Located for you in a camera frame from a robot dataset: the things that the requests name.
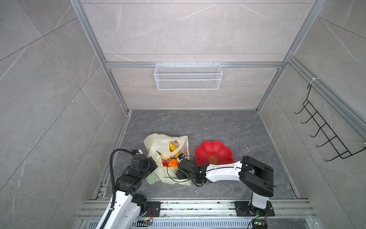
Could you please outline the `orange fake fruit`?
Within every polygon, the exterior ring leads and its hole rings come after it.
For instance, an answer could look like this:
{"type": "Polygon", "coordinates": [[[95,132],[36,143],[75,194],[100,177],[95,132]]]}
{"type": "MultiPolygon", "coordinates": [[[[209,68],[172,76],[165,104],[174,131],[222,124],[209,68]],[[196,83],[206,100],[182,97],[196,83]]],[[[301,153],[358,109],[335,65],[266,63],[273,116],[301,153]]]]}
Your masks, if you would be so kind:
{"type": "Polygon", "coordinates": [[[171,158],[167,162],[168,167],[178,167],[178,165],[179,165],[179,162],[176,158],[171,158]]]}

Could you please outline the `yellowish plastic bag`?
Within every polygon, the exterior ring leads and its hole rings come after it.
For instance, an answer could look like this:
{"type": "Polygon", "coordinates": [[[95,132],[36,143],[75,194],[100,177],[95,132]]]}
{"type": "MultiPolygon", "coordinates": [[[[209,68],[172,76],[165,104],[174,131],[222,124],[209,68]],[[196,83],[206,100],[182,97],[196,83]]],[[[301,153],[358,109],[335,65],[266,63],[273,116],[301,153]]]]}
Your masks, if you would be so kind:
{"type": "Polygon", "coordinates": [[[161,181],[165,184],[181,184],[191,186],[192,182],[189,179],[179,180],[176,176],[178,167],[163,166],[162,159],[168,162],[171,158],[176,158],[179,154],[189,156],[188,136],[171,137],[164,134],[151,134],[144,140],[145,148],[148,152],[148,157],[152,157],[157,164],[157,169],[152,172],[147,178],[149,184],[161,181]],[[174,152],[169,150],[169,143],[172,142],[176,147],[174,152]]]}

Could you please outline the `red flower-shaped plate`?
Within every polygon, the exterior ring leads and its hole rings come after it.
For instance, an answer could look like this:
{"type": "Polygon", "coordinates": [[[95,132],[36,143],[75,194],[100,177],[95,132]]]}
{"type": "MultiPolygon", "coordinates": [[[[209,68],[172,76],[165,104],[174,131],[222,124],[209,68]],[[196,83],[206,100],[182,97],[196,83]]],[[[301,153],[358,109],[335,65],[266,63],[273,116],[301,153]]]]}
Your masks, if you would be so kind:
{"type": "Polygon", "coordinates": [[[233,153],[220,141],[204,141],[195,150],[195,163],[198,166],[203,164],[224,165],[234,163],[233,153]]]}

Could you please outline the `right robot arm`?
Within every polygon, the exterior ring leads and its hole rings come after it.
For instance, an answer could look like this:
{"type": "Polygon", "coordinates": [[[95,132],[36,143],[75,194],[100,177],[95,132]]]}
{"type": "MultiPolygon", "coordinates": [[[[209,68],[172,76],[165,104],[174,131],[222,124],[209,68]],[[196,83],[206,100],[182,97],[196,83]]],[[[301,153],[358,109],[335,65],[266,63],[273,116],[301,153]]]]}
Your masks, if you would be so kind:
{"type": "Polygon", "coordinates": [[[274,170],[249,156],[230,164],[200,166],[183,158],[175,175],[178,181],[192,181],[198,187],[207,181],[241,181],[252,191],[251,201],[243,208],[247,214],[265,216],[272,207],[269,198],[274,196],[274,170]]]}

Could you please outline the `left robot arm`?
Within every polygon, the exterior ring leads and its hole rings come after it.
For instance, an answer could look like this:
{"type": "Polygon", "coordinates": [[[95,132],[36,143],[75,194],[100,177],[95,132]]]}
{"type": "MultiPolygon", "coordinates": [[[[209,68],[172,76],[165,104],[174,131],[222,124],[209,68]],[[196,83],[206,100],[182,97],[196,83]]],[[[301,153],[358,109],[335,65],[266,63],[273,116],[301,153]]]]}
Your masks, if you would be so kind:
{"type": "Polygon", "coordinates": [[[112,197],[97,225],[98,229],[128,229],[137,217],[146,213],[146,196],[137,194],[137,190],[141,187],[142,181],[155,169],[157,169],[155,161],[147,155],[135,154],[124,149],[117,149],[111,153],[109,170],[112,197]],[[118,151],[132,155],[132,160],[127,171],[115,180],[113,158],[118,151]]]}

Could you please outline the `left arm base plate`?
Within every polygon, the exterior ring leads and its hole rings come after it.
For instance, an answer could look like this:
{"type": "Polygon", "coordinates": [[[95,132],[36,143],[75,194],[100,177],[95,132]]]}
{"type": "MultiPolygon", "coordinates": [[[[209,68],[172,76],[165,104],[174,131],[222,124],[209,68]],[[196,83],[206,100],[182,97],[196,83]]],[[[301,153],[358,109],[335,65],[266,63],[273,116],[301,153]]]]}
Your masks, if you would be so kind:
{"type": "Polygon", "coordinates": [[[147,207],[152,210],[152,217],[159,217],[161,211],[161,202],[160,201],[148,201],[147,207]]]}

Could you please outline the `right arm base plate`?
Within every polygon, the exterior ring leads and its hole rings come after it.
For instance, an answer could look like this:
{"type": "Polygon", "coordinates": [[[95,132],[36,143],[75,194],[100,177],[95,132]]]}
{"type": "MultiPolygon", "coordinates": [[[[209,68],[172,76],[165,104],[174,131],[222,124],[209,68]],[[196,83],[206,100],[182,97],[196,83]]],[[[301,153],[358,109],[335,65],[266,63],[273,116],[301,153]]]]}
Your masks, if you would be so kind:
{"type": "Polygon", "coordinates": [[[260,209],[254,207],[250,201],[235,201],[235,211],[238,217],[274,217],[275,212],[270,201],[267,201],[266,207],[260,209]]]}

